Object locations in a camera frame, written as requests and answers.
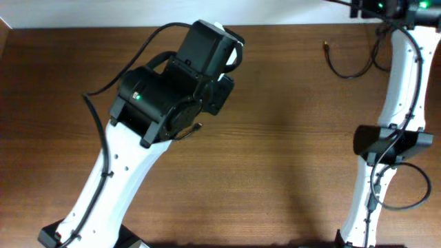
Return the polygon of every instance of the white background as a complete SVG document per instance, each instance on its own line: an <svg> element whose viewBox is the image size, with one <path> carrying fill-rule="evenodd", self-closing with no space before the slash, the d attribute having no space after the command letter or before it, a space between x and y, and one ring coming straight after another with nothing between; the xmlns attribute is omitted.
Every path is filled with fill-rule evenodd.
<svg viewBox="0 0 441 248"><path fill-rule="evenodd" d="M224 25L357 23L321 0L0 0L12 28L158 26L197 19Z"/></svg>

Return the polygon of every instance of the wooden tabletop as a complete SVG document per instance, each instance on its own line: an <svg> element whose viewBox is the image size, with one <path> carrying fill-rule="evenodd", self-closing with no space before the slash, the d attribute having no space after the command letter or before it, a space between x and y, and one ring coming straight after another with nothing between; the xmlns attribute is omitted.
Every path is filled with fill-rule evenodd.
<svg viewBox="0 0 441 248"><path fill-rule="evenodd" d="M301 245L331 241L352 202L357 126L375 125L388 74L346 81L325 63L327 40L344 73L363 67L370 25L231 27L245 40L236 87L218 116L201 114L193 137L172 144L145 178L124 225L146 241ZM153 28L11 30L0 61L0 247L40 247L43 226L73 207L100 150L81 93L108 83ZM176 50L186 29L161 33L136 62ZM390 63L390 46L380 62ZM383 211L378 244L441 243L441 56L427 94L433 146L411 159L433 194L417 210ZM116 89L93 98L106 122ZM387 194L412 203L424 180L400 169Z"/></svg>

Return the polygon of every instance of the wooden table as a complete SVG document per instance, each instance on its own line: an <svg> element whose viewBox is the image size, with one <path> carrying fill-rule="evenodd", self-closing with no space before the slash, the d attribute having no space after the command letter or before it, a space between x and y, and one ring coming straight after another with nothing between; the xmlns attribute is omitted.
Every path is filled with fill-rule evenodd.
<svg viewBox="0 0 441 248"><path fill-rule="evenodd" d="M355 72L373 45L370 25L232 27L247 43L232 73L236 88L218 116L173 144L147 175L123 223L150 242L301 245L334 239L347 217L356 179L352 138L375 125L388 74ZM105 85L153 28L12 30L0 61L0 247L40 247L37 234L73 207L99 153L81 93ZM164 31L136 65L176 50L187 30ZM380 62L390 61L388 48ZM431 149L412 159L433 181L423 207L383 211L378 243L441 243L441 56L427 94ZM93 99L103 122L116 94ZM387 202L411 203L423 179L401 169Z"/></svg>

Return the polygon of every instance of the green indicator light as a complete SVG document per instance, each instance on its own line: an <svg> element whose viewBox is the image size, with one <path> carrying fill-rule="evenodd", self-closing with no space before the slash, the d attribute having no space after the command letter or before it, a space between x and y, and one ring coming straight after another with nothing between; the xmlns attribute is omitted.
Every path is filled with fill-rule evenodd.
<svg viewBox="0 0 441 248"><path fill-rule="evenodd" d="M422 1L420 2L420 8L428 8L429 2L428 1Z"/></svg>

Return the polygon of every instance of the white wall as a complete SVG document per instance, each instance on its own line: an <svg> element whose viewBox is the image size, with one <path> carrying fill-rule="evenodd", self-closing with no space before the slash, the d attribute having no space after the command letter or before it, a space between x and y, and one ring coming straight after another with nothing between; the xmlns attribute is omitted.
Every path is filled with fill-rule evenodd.
<svg viewBox="0 0 441 248"><path fill-rule="evenodd" d="M225 25L356 23L321 0L0 0L12 28L158 26L197 19Z"/></svg>

